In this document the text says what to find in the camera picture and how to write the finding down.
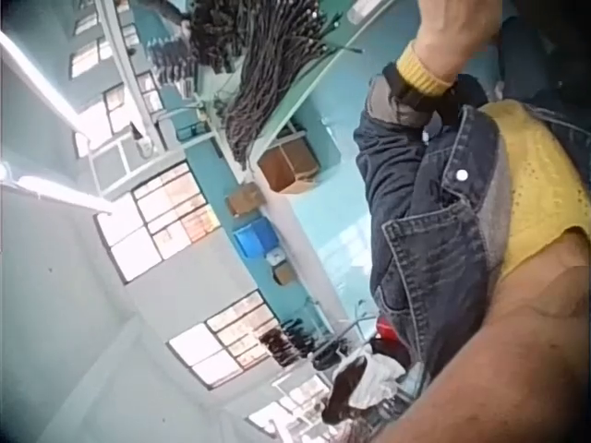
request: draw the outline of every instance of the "cardboard box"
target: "cardboard box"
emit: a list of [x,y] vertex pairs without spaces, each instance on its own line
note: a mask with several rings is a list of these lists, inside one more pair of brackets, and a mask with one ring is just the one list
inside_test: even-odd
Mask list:
[[265,204],[265,197],[255,183],[245,183],[225,199],[233,217],[248,214]]
[[314,187],[320,167],[304,139],[267,150],[258,161],[272,191],[301,194]]
[[280,286],[286,286],[296,279],[296,272],[287,261],[273,268],[273,279]]

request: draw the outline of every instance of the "denim jacket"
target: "denim jacket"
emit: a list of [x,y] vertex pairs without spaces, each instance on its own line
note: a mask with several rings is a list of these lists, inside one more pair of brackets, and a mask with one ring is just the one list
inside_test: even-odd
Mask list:
[[[591,134],[534,105],[586,184]],[[430,114],[371,86],[355,140],[371,214],[370,285],[413,362],[435,377],[480,328],[511,216],[508,159],[495,122],[465,106],[461,123],[422,140]]]

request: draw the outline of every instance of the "wrist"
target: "wrist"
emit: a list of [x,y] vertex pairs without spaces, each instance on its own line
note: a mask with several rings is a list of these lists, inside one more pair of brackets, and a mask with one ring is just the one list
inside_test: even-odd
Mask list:
[[442,81],[453,83],[463,71],[469,56],[458,45],[444,38],[431,38],[419,31],[414,42],[416,57],[423,66]]

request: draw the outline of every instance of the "shelf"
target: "shelf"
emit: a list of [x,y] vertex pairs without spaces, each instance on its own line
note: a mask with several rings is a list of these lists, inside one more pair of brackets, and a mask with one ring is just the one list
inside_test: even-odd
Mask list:
[[[327,41],[339,45],[350,46],[368,26],[381,15],[395,0],[382,0],[381,4],[359,25],[353,25],[346,18],[346,13],[355,1],[349,0],[324,0],[320,2],[320,8],[327,16],[342,12],[341,26],[327,37]],[[308,97],[310,92],[316,88],[320,80],[326,75],[334,62],[344,51],[339,51],[329,59],[323,61],[309,72],[304,78],[299,79],[287,92],[280,105],[277,107],[267,125],[263,128],[259,138],[254,143],[250,152],[251,164],[255,164],[262,153],[272,144],[279,134],[279,131],[287,124],[299,106]]]

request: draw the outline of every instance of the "skin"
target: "skin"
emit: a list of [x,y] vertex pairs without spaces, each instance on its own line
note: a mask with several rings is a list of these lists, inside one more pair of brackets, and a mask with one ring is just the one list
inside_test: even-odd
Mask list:
[[[501,1],[419,0],[416,55],[452,82],[499,30]],[[379,443],[561,441],[585,410],[589,244],[564,233],[495,288],[482,329]]]

